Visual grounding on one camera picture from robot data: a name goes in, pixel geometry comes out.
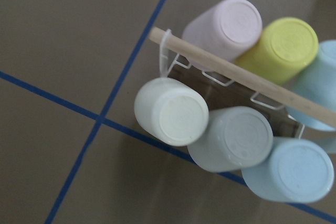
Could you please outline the yellow plastic cup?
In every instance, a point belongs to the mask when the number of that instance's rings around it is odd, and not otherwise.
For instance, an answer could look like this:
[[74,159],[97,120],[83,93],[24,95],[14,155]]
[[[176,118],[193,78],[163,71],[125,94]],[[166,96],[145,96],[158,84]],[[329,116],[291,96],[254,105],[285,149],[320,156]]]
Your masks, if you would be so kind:
[[314,61],[318,45],[317,34],[308,23],[284,17],[265,27],[258,42],[235,64],[281,86]]

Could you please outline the cream plastic cup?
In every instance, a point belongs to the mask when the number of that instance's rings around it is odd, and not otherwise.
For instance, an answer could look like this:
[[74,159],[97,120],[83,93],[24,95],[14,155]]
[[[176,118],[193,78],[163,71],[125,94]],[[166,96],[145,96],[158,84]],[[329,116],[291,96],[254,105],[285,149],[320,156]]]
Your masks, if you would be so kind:
[[186,146],[204,133],[209,109],[204,98],[172,78],[156,78],[141,87],[134,101],[139,125],[160,141]]

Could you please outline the pink plastic cup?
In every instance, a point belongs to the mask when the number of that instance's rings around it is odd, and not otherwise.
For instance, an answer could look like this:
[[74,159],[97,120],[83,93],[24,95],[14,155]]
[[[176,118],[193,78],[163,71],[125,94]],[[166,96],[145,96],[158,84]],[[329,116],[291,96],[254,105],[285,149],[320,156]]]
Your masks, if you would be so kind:
[[253,47],[262,32],[261,15],[247,0],[223,0],[193,19],[182,39],[229,62]]

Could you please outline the grey plastic cup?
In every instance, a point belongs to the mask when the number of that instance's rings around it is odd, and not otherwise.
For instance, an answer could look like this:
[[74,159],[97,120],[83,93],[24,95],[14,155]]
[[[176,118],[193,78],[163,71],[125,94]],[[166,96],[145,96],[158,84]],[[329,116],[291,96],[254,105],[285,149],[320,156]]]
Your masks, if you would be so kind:
[[200,168],[221,173],[258,165],[269,155],[273,139],[260,112],[234,106],[210,111],[206,131],[187,149]]

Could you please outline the light blue plastic cup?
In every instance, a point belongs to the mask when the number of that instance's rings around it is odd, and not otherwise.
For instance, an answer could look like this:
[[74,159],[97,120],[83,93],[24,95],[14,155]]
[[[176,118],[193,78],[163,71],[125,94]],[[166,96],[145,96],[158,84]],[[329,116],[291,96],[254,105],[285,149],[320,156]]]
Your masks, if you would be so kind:
[[298,74],[290,90],[335,111],[335,40],[319,44],[315,60]]

